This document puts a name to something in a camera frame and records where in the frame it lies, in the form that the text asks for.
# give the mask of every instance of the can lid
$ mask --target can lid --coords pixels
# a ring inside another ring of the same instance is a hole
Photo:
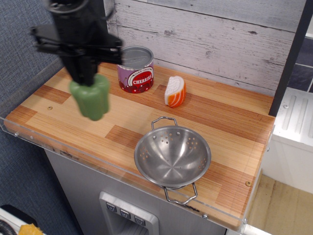
[[[153,53],[146,47],[131,46],[122,49],[123,66],[135,70],[142,69],[151,64]]]

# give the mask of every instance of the black frame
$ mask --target black frame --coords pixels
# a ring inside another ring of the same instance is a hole
[[[290,48],[289,55],[287,57],[287,61],[286,61],[282,76],[280,78],[277,90],[275,92],[272,106],[269,110],[269,115],[271,116],[274,116],[274,117],[277,116],[280,104],[283,100],[285,91],[287,89],[287,85],[289,83],[289,79],[292,74],[293,67],[295,65],[295,62],[297,60],[298,54],[303,44],[305,35],[307,33],[312,15],[313,15],[313,0],[307,0],[304,6],[291,48]]]

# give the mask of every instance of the ice dispenser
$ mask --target ice dispenser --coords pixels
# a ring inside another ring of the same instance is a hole
[[[99,200],[110,235],[159,235],[155,215],[106,192]]]

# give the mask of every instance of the wooden floor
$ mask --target wooden floor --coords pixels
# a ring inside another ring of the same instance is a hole
[[[262,175],[248,224],[272,235],[312,235],[313,194]]]

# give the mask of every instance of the metal colander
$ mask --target metal colander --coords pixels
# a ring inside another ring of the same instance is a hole
[[[160,119],[173,120],[175,126],[154,129]],[[205,174],[211,163],[211,151],[197,132],[177,125],[174,118],[160,117],[151,123],[152,131],[144,135],[134,151],[139,172],[164,188],[168,201],[187,204],[197,197],[195,181]],[[195,196],[186,202],[171,201],[167,188],[178,189],[193,184]]]

